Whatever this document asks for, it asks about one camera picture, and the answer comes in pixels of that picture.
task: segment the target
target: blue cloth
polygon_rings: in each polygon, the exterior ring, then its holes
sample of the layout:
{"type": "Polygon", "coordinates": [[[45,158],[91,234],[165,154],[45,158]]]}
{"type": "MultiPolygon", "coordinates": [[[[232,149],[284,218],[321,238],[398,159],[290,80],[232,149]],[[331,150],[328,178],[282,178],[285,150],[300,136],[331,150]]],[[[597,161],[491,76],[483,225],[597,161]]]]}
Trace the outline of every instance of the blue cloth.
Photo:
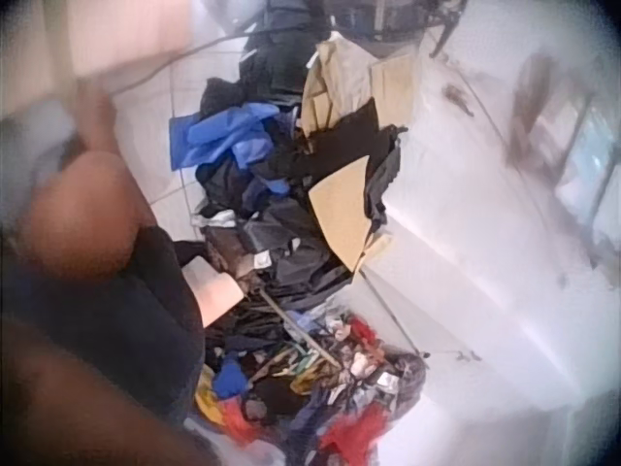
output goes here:
{"type": "MultiPolygon", "coordinates": [[[[247,170],[248,165],[263,160],[274,150],[272,138],[261,121],[277,115],[275,105],[246,103],[202,121],[199,114],[171,118],[171,168],[179,170],[202,163],[212,164],[230,150],[240,170],[247,170]]],[[[259,181],[274,194],[289,192],[285,180],[259,181]]]]}
{"type": "Polygon", "coordinates": [[[228,400],[247,391],[248,379],[237,362],[237,356],[229,354],[222,362],[222,369],[213,378],[212,389],[220,400],[228,400]]]}

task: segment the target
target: red cloth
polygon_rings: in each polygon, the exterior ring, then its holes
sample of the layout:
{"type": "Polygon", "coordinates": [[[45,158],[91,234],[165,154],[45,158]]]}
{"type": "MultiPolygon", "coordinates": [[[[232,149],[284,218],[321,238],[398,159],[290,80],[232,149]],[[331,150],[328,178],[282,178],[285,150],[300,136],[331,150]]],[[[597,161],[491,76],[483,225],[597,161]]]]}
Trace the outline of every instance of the red cloth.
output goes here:
{"type": "Polygon", "coordinates": [[[245,420],[239,396],[219,402],[224,425],[222,430],[240,447],[251,444],[259,437],[259,429],[245,420]]]}
{"type": "Polygon", "coordinates": [[[354,337],[356,337],[356,339],[361,342],[363,339],[366,339],[367,343],[372,346],[376,344],[376,333],[369,325],[367,325],[367,322],[361,318],[353,317],[349,324],[351,325],[351,333],[354,337]]]}
{"type": "Polygon", "coordinates": [[[332,446],[349,466],[366,466],[371,443],[385,427],[384,410],[374,402],[357,419],[348,415],[339,417],[321,437],[319,449],[332,446]]]}

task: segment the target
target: yellow cloth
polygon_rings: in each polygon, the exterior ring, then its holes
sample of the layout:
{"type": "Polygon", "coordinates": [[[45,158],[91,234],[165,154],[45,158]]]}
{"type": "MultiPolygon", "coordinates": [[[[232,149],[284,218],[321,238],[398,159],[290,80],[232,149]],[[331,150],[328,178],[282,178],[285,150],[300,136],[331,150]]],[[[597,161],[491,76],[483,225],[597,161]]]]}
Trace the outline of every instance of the yellow cloth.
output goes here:
{"type": "Polygon", "coordinates": [[[211,422],[224,425],[224,416],[218,406],[218,399],[212,390],[213,370],[210,366],[203,364],[201,377],[194,393],[194,399],[201,413],[211,422]]]}

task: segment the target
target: white tiled floor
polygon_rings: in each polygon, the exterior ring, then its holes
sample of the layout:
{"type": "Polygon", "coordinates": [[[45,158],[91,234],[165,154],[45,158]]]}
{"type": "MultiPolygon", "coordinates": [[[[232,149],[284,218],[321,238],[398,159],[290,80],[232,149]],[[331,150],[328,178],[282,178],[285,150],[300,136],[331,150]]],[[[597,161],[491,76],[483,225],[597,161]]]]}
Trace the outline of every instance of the white tiled floor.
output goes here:
{"type": "MultiPolygon", "coordinates": [[[[193,2],[193,32],[196,47],[224,35],[201,2],[193,2]]],[[[195,168],[173,172],[170,168],[168,124],[171,117],[199,110],[207,78],[234,82],[245,39],[223,42],[188,56],[161,71],[147,83],[117,95],[116,136],[138,185],[157,220],[173,240],[198,239],[190,216],[203,199],[203,188],[194,178],[195,168]]],[[[134,82],[160,65],[151,60],[107,77],[106,85],[118,89],[134,82]]]]}

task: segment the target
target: person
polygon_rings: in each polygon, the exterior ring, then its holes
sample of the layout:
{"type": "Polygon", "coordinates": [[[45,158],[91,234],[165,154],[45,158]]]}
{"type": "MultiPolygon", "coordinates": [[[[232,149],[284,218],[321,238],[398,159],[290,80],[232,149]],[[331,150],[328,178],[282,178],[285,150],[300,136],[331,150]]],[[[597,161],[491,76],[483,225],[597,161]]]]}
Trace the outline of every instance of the person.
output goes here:
{"type": "Polygon", "coordinates": [[[15,463],[218,464],[182,430],[204,360],[171,238],[124,163],[115,109],[81,83],[82,149],[3,242],[3,452],[15,463]]]}

